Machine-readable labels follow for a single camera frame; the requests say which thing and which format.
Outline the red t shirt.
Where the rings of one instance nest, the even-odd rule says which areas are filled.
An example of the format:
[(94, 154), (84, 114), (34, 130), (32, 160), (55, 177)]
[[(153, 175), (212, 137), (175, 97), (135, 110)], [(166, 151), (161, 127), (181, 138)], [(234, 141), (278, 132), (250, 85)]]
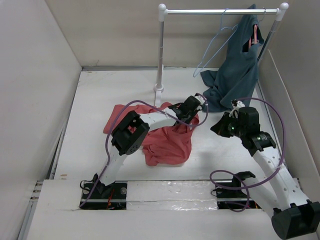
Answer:
[[(112, 123), (116, 116), (124, 108), (122, 104), (116, 104), (103, 129), (104, 134), (110, 132)], [(116, 121), (116, 125), (130, 112), (137, 114), (160, 113), (144, 104), (137, 104), (127, 107)], [(142, 152), (145, 157), (145, 164), (150, 167), (158, 164), (180, 165), (188, 160), (192, 151), (191, 137), (196, 128), (178, 124), (150, 131), (142, 143)]]

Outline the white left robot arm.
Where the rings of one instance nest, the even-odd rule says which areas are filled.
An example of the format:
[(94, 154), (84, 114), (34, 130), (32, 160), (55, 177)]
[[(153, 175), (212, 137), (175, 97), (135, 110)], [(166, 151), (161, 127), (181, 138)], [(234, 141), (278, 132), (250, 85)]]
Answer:
[[(154, 109), (151, 113), (137, 113), (129, 111), (123, 118), (121, 114), (132, 104), (140, 103)], [(206, 98), (200, 94), (189, 96), (184, 102), (170, 105), (163, 110), (149, 105), (141, 100), (134, 100), (126, 104), (116, 115), (105, 140), (107, 160), (98, 173), (93, 177), (95, 194), (100, 198), (107, 198), (111, 194), (111, 185), (127, 156), (135, 153), (141, 146), (147, 134), (164, 127), (182, 124), (187, 127), (197, 127), (203, 124), (191, 124), (196, 114), (208, 105)]]

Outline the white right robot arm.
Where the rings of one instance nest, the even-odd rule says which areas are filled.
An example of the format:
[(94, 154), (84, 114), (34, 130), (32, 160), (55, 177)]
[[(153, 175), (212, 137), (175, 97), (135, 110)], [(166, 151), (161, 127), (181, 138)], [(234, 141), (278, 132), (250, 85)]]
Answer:
[(235, 196), (242, 197), (249, 191), (250, 198), (268, 214), (275, 233), (282, 240), (316, 232), (320, 223), (320, 204), (312, 202), (302, 192), (280, 162), (276, 143), (269, 133), (261, 131), (259, 113), (254, 107), (235, 107), (230, 113), (224, 113), (210, 129), (221, 137), (238, 137), (272, 188), (257, 185), (259, 181), (251, 172), (239, 172), (237, 176), (241, 179), (231, 184)]

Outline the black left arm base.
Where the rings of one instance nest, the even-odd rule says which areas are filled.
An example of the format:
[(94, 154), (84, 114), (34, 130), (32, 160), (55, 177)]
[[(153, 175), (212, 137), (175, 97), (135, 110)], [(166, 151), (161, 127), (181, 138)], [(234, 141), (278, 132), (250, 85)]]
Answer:
[(98, 175), (92, 180), (82, 180), (79, 184), (82, 193), (79, 208), (82, 210), (126, 210), (128, 183), (115, 181), (104, 186), (100, 181), (94, 187)]

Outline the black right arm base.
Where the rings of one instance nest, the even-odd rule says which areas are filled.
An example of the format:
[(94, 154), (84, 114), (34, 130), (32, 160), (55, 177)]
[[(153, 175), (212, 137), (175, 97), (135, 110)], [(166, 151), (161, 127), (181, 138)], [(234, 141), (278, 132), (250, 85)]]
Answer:
[(261, 209), (261, 207), (251, 198), (248, 198), (247, 191), (234, 190), (226, 188), (238, 188), (242, 187), (242, 181), (253, 178), (256, 176), (250, 171), (242, 171), (235, 174), (232, 179), (225, 182), (218, 182), (223, 187), (214, 185), (214, 189), (210, 194), (216, 197), (217, 207), (219, 210), (231, 210), (235, 213), (243, 212), (247, 209)]

